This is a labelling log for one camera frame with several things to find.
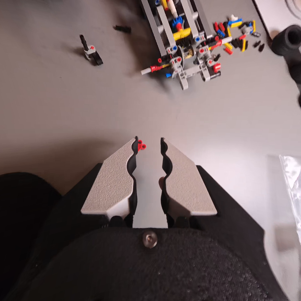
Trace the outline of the pile of small lego pieces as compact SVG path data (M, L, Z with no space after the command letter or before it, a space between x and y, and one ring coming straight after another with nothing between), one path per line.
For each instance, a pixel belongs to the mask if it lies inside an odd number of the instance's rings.
M213 22L212 26L213 37L210 40L210 51L223 48L227 54L232 55L234 50L244 53L249 47L257 49L259 53L265 49L261 32L257 30L256 19L244 20L232 14L224 22Z

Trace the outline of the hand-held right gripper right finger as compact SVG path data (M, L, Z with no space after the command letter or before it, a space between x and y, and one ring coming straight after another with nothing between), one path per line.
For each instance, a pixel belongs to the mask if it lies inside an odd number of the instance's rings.
M166 138L160 140L163 156L161 206L172 221L179 217L215 216L217 209L195 163Z

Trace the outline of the lego car chassis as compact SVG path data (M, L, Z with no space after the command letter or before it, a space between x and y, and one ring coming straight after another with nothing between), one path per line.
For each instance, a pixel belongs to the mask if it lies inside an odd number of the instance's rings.
M144 0L141 4L160 53L156 65L141 70L142 75L166 70L166 78L178 79L183 91L191 77L200 75L208 82L221 75L220 54L212 51L224 41L213 36L201 1Z

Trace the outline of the white stand base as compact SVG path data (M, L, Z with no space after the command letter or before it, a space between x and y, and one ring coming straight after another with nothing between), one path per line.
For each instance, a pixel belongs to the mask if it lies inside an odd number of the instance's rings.
M300 36L301 1L300 0L256 0L254 1L269 37L274 37L289 26L289 32Z

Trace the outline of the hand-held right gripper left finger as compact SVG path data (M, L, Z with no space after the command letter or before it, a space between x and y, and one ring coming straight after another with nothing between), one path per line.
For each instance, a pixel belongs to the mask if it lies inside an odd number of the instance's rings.
M104 215L125 219L137 208L136 168L138 137L129 140L102 163L100 171L81 208L84 215Z

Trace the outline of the person's black trousers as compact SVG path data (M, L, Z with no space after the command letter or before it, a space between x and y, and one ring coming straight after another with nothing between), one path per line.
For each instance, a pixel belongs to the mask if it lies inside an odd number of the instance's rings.
M40 228L61 198L37 175L15 172L0 176L0 300L18 280Z

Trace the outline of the clear plastic bag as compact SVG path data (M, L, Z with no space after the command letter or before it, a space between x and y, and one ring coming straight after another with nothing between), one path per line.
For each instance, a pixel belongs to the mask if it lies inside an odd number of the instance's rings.
M293 230L301 236L300 156L269 155L269 210L277 230Z

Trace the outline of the grey lego connector with pin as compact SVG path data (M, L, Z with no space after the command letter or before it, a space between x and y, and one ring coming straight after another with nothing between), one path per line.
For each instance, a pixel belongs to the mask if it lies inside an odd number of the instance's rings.
M80 34L79 37L81 39L81 43L83 46L84 55L85 55L86 59L96 66L101 66L103 64L103 60L100 57L100 55L98 54L98 52L96 51L95 46L93 46L93 45L88 46L88 44L82 34Z

